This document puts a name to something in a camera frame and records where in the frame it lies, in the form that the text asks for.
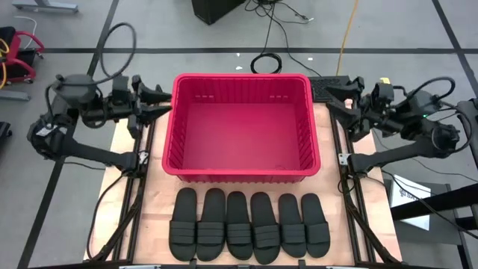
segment black slide sandal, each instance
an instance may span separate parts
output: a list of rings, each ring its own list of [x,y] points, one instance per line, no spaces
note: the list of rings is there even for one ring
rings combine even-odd
[[[214,260],[224,248],[226,222],[226,197],[213,188],[206,192],[201,221],[197,223],[197,258],[203,262]]]
[[[300,218],[297,199],[292,194],[283,194],[279,198],[279,224],[282,249],[294,258],[305,256],[305,227]]]
[[[246,197],[240,191],[227,196],[226,213],[227,248],[236,259],[247,260],[252,256],[252,234]]]
[[[319,197],[316,194],[306,194],[301,203],[307,252],[314,258],[324,257],[330,248],[330,231]]]
[[[273,262],[281,250],[279,225],[274,217],[269,196],[263,192],[251,197],[254,256],[261,265]]]
[[[187,262],[196,254],[196,192],[183,188],[176,196],[170,221],[170,250],[174,258]]]

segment metal bracket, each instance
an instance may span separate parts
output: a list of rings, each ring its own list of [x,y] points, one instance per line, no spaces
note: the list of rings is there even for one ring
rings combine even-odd
[[[305,260],[300,259],[299,260],[299,269],[306,269],[307,265],[305,264]]]
[[[148,163],[149,160],[149,153],[148,152],[140,152],[140,165],[144,165]]]
[[[342,166],[347,166],[349,165],[349,162],[347,161],[347,158],[349,158],[350,154],[349,153],[339,153],[338,154],[338,162]]]

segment red plastic basket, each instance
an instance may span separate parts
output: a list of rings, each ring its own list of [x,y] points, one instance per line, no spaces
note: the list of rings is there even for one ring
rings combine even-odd
[[[299,182],[320,169],[310,81],[296,74],[183,74],[163,168],[186,182]]]

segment yellow cable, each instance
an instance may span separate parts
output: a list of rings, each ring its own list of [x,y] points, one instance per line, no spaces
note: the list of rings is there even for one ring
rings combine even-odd
[[[0,49],[0,57],[1,57],[2,53],[8,54],[8,52],[10,52],[10,48],[8,47],[7,43],[1,38],[0,38],[0,43],[3,43],[3,46],[6,48],[6,50]],[[1,63],[1,68],[3,69],[3,79],[1,80],[0,90],[7,83],[7,67],[5,66],[5,63]]]
[[[349,25],[347,26],[347,30],[345,31],[344,40],[342,41],[341,53],[338,56],[337,72],[335,73],[335,75],[338,75],[338,72],[341,70],[342,54],[344,53],[345,43],[347,42],[347,37],[349,36],[350,28],[352,26],[353,17],[356,15],[358,5],[359,5],[359,0],[356,0],[356,2],[353,4],[353,10],[352,10],[352,14],[350,15]]]

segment white wire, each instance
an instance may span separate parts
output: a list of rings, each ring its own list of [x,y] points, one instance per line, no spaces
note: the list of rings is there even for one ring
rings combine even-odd
[[[26,16],[15,16],[15,18],[17,18],[17,19],[28,19],[28,20],[31,20],[32,22],[34,22],[35,26],[33,27],[32,34],[35,35],[35,31],[37,30],[37,21],[36,20],[34,20],[30,17],[26,17]],[[31,41],[33,41],[33,38],[30,38],[30,41],[28,42],[27,46],[25,46],[25,48],[23,48],[23,49],[27,49],[30,46]]]

